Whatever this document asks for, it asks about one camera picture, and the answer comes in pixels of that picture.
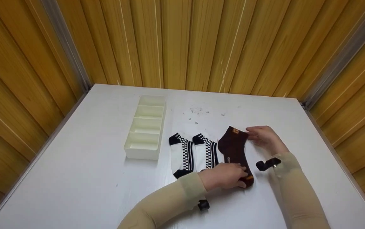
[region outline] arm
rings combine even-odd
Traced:
[[[279,182],[284,207],[290,216],[292,229],[329,229],[321,203],[295,156],[268,126],[248,127],[249,137],[255,145],[265,148],[281,160],[274,168]]]
[[[246,187],[240,177],[246,168],[219,163],[215,168],[190,173],[141,200],[120,223],[118,229],[154,229],[171,218],[193,209],[207,191],[223,187]]]
[[[281,160],[274,173],[292,228],[329,229],[321,203],[295,156],[286,152],[274,157]]]

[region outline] ankle sock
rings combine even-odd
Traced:
[[[242,177],[239,180],[246,184],[246,187],[254,183],[254,177],[250,171],[249,164],[245,156],[245,143],[248,135],[232,126],[229,126],[226,133],[218,141],[218,149],[223,154],[225,163],[240,163],[245,166],[247,177]]]
[[[192,138],[195,144],[197,171],[214,168],[219,164],[217,155],[217,143],[209,140],[203,134]]]
[[[171,170],[175,178],[180,178],[194,171],[193,142],[180,134],[168,138],[171,146]]]

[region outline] beige sleeve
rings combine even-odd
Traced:
[[[281,160],[274,173],[292,229],[330,229],[321,203],[295,156],[288,152],[274,157]]]
[[[120,223],[118,229],[154,229],[176,215],[193,209],[206,189],[197,173],[180,177],[141,200]]]

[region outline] black and white checkered sock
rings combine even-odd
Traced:
[[[219,164],[216,142],[209,140],[203,134],[195,135],[192,141],[195,144],[197,171],[211,169]]]
[[[171,169],[175,178],[194,171],[193,142],[176,133],[168,139],[171,146]]]

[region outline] organizer compartment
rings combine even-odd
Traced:
[[[164,96],[140,97],[124,146],[128,158],[158,160],[165,111]]]

